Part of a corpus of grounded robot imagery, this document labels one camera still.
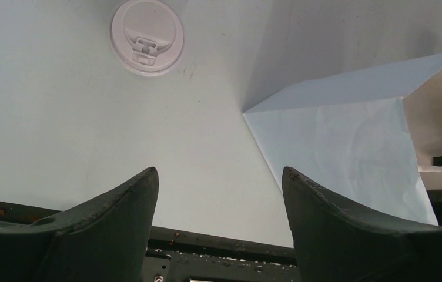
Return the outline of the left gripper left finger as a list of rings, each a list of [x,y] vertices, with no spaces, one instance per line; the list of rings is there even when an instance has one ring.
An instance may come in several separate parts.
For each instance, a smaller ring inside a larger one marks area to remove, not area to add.
[[[149,167],[71,209],[0,228],[0,281],[139,281],[158,191]]]

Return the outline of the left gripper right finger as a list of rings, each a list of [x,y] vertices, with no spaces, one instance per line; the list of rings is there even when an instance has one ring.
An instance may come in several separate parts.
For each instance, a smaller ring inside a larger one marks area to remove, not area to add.
[[[442,226],[371,209],[292,167],[282,189],[302,281],[442,281]]]

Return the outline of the light blue paper bag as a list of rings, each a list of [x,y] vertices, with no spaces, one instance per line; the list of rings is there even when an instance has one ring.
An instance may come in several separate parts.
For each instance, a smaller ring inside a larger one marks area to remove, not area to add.
[[[438,224],[442,189],[442,53],[306,80],[244,113],[275,180],[293,167],[392,216]]]

